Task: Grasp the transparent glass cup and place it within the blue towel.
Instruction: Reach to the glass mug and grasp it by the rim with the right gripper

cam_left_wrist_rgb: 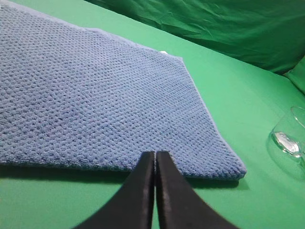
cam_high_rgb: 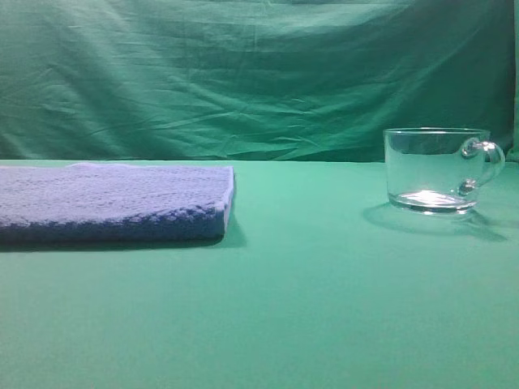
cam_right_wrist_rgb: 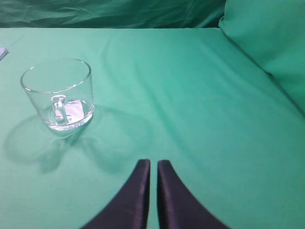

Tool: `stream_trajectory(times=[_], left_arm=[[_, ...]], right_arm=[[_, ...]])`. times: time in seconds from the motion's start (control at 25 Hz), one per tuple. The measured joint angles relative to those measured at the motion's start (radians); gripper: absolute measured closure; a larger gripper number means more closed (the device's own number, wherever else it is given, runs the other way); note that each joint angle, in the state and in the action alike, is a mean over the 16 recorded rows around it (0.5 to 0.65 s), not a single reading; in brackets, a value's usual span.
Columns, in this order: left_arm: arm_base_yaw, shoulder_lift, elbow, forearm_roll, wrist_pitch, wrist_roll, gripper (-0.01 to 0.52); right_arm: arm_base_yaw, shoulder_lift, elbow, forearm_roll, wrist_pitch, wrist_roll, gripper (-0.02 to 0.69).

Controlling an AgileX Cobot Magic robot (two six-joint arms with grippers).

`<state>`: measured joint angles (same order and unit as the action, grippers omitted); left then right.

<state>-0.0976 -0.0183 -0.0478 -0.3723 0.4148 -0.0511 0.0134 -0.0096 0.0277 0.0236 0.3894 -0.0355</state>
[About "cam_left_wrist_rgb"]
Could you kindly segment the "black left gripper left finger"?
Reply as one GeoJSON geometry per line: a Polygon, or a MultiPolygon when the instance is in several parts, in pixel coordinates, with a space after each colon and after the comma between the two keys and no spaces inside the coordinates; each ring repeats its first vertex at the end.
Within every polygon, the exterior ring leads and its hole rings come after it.
{"type": "Polygon", "coordinates": [[[154,152],[143,152],[121,188],[77,229],[150,229],[154,205],[154,152]]]}

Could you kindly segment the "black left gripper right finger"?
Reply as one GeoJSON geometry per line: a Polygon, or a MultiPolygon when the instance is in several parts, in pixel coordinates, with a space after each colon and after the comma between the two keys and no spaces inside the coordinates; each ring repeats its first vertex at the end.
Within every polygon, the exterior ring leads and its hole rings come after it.
{"type": "Polygon", "coordinates": [[[194,192],[166,151],[156,153],[156,201],[161,229],[233,227],[194,192]]]}

